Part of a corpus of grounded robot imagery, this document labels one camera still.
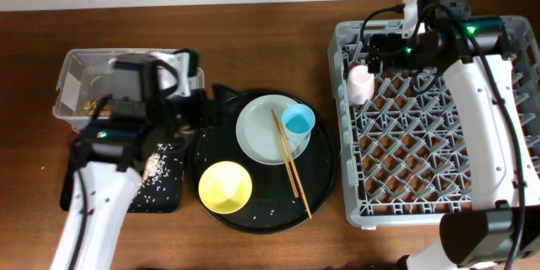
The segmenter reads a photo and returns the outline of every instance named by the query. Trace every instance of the wire grid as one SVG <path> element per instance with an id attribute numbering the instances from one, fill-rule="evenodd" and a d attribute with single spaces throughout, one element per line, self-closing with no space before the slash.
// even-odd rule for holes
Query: wire grid
<path id="1" fill-rule="evenodd" d="M 358 45 L 342 48 L 344 64 L 365 64 Z M 514 75 L 514 84 L 522 74 Z M 422 89 L 433 77 L 418 76 Z M 457 108 L 440 77 L 427 93 L 413 96 L 412 74 L 375 76 L 375 94 L 349 106 L 353 128 L 360 216 L 456 213 L 471 207 L 471 176 Z M 514 91 L 516 103 L 528 98 Z M 522 126 L 534 114 L 520 113 Z M 527 136 L 529 148 L 540 136 Z M 532 156 L 540 175 L 540 158 Z"/>

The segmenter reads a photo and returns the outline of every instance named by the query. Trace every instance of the cup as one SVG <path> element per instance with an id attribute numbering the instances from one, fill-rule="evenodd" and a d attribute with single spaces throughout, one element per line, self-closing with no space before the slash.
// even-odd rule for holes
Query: cup
<path id="1" fill-rule="evenodd" d="M 253 185 L 244 167 L 232 161 L 211 165 L 199 181 L 199 197 L 210 211 L 230 214 L 246 205 Z"/>
<path id="2" fill-rule="evenodd" d="M 373 98 L 375 93 L 375 76 L 368 73 L 368 67 L 358 65 L 353 67 L 347 77 L 348 101 L 355 105 L 363 105 Z"/>
<path id="3" fill-rule="evenodd" d="M 292 142 L 301 142 L 315 126 L 315 113 L 307 105 L 291 105 L 281 116 L 285 135 Z"/>

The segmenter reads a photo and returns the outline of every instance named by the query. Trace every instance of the pair of chopsticks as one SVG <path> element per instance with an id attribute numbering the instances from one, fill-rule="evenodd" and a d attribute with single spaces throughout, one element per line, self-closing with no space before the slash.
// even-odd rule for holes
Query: pair of chopsticks
<path id="1" fill-rule="evenodd" d="M 287 174 L 289 174 L 290 185 L 293 187 L 294 197 L 298 198 L 298 191 L 296 191 L 296 185 L 294 183 L 293 175 L 290 172 L 289 161 L 293 167 L 294 176 L 296 177 L 296 182 L 298 183 L 298 188 L 300 189 L 300 194 L 302 194 L 302 200 L 304 201 L 305 210 L 307 211 L 308 216 L 311 219 L 310 205 L 307 203 L 305 198 L 304 188 L 302 188 L 302 183 L 300 182 L 300 177 L 298 176 L 298 171 L 296 170 L 296 165 L 294 164 L 294 156 L 290 151 L 289 140 L 285 136 L 284 125 L 278 121 L 276 114 L 273 110 L 270 110 L 272 113 L 273 126 L 276 129 L 276 135 L 278 136 L 279 147 L 281 148 L 281 154 L 283 155 L 283 161 L 285 162 L 285 167 L 287 167 Z"/>

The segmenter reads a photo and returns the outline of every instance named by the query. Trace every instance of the white plate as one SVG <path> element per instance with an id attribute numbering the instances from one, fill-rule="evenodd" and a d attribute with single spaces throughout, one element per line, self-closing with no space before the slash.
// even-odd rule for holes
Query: white plate
<path id="1" fill-rule="evenodd" d="M 285 109 L 298 102 L 278 94 L 264 95 L 259 97 L 242 110 L 236 121 L 236 139 L 251 159 L 265 165 L 281 165 L 284 157 L 279 148 L 278 138 L 273 126 L 272 112 L 281 121 Z M 311 134 L 300 143 L 289 141 L 294 158 L 304 152 L 310 142 Z"/>

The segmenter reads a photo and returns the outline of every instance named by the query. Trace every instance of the dish rack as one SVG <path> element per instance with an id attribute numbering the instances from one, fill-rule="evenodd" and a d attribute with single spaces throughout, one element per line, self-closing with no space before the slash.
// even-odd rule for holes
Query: dish rack
<path id="1" fill-rule="evenodd" d="M 540 175 L 540 51 L 526 19 L 502 18 L 513 49 L 514 96 Z M 346 75 L 368 55 L 361 51 L 361 25 L 338 24 L 328 48 L 347 220 L 365 230 L 438 224 L 445 213 L 471 207 L 471 168 L 456 106 L 442 77 L 427 93 L 413 96 L 412 75 L 406 73 L 376 75 L 373 99 L 349 104 Z M 365 36 L 399 34 L 401 26 L 401 20 L 370 21 Z M 418 79 L 423 88 L 432 77 Z"/>

